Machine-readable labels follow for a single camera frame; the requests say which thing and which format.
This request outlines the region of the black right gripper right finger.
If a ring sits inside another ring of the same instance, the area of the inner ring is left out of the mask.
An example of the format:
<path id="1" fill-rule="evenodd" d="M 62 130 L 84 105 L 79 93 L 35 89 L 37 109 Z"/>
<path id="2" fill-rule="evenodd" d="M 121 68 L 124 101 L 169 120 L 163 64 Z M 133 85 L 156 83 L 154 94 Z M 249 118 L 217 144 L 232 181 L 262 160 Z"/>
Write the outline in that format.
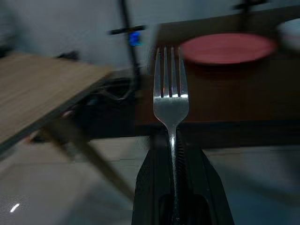
<path id="1" fill-rule="evenodd" d="M 181 131 L 177 132 L 177 142 L 180 223 L 233 225 L 225 190 L 213 165 Z"/>

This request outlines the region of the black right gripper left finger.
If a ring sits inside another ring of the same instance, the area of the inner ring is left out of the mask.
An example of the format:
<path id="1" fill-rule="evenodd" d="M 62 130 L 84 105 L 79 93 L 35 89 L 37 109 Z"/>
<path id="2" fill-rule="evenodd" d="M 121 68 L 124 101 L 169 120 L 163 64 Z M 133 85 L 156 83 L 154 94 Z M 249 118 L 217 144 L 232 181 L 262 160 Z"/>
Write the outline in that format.
<path id="1" fill-rule="evenodd" d="M 167 138 L 164 134 L 153 135 L 136 177 L 131 224 L 170 225 L 172 214 L 173 191 Z"/>

